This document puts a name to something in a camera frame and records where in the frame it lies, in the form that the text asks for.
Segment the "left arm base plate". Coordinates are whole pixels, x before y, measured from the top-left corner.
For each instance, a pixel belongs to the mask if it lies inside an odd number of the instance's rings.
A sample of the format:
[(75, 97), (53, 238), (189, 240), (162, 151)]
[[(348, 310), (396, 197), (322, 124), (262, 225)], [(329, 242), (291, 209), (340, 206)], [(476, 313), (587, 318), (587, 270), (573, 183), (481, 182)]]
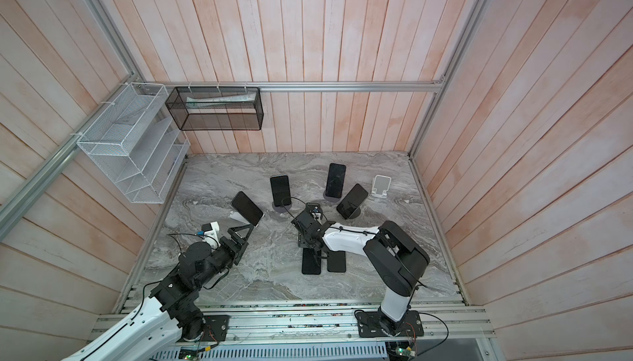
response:
[(183, 341), (223, 342), (227, 337), (229, 315), (197, 316), (184, 324), (181, 339)]

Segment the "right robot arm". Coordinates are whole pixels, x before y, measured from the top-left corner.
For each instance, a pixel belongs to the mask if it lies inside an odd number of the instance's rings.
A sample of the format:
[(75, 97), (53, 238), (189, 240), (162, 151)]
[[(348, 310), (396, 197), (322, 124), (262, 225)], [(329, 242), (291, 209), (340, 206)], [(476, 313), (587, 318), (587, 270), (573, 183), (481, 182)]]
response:
[(323, 260), (329, 272), (345, 273), (347, 255), (363, 256), (386, 286), (377, 319), (392, 330), (403, 323), (415, 288), (430, 264), (428, 253), (408, 233), (392, 221), (377, 227), (328, 221), (318, 204), (307, 204), (292, 224), (303, 248), (305, 275), (318, 275)]

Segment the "white phone front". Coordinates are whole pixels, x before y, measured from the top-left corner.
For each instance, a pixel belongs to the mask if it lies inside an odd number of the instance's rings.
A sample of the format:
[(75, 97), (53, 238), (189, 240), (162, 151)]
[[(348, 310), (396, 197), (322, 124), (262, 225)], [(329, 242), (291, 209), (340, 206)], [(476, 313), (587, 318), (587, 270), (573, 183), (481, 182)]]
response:
[(331, 273), (345, 273), (347, 270), (346, 253), (345, 252), (328, 252), (327, 270)]

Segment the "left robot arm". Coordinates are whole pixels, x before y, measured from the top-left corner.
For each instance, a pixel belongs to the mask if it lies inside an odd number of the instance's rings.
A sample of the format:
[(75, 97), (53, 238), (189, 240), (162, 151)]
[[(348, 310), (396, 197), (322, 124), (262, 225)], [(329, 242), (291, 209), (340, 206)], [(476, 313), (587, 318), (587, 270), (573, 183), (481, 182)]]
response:
[(135, 310), (67, 359), (148, 360), (179, 340), (200, 341), (206, 321), (196, 306), (199, 292), (239, 263), (253, 229), (232, 227), (227, 237), (189, 245)]

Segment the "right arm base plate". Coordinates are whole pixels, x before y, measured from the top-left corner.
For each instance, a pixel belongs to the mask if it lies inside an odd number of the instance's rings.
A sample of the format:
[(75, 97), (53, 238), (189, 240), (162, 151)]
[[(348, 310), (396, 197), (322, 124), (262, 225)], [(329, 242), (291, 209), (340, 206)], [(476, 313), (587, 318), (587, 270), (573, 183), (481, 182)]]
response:
[(408, 336), (415, 339), (424, 335), (420, 313), (413, 310), (408, 310), (400, 321), (392, 321), (382, 311), (355, 310), (354, 317), (361, 338)]

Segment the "white folding phone stand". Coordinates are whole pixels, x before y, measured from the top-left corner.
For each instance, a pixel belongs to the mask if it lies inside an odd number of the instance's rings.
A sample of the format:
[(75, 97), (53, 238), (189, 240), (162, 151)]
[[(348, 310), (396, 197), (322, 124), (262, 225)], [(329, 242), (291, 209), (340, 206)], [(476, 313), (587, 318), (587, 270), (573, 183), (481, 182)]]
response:
[(376, 198), (386, 199), (392, 183), (390, 176), (377, 175), (374, 177), (371, 195)]

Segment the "black phone stand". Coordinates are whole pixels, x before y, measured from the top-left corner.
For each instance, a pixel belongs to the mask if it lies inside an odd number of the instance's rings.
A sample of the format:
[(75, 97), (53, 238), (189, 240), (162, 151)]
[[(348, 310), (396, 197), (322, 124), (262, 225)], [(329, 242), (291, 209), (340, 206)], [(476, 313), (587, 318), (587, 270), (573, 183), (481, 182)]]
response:
[(303, 275), (320, 275), (321, 273), (321, 251), (310, 248), (303, 248), (302, 268)]

